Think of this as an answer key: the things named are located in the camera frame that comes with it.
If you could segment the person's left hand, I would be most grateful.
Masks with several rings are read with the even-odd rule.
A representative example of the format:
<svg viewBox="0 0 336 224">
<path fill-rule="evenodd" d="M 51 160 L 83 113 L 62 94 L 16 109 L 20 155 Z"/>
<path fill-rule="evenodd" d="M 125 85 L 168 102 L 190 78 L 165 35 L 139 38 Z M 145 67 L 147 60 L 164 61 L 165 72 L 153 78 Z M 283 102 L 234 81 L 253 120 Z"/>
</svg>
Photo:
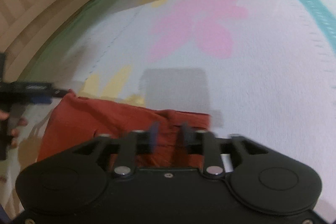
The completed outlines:
<svg viewBox="0 0 336 224">
<path fill-rule="evenodd" d="M 7 121 L 10 118 L 10 114 L 8 112 L 2 111 L 1 110 L 1 129 L 3 129 L 3 122 Z M 11 132 L 10 132 L 10 144 L 8 145 L 8 147 L 10 149 L 12 148 L 16 148 L 18 146 L 17 144 L 17 138 L 20 134 L 20 127 L 25 127 L 28 125 L 28 121 L 25 117 L 21 117 L 17 120 L 16 124 L 14 127 L 11 128 Z"/>
</svg>

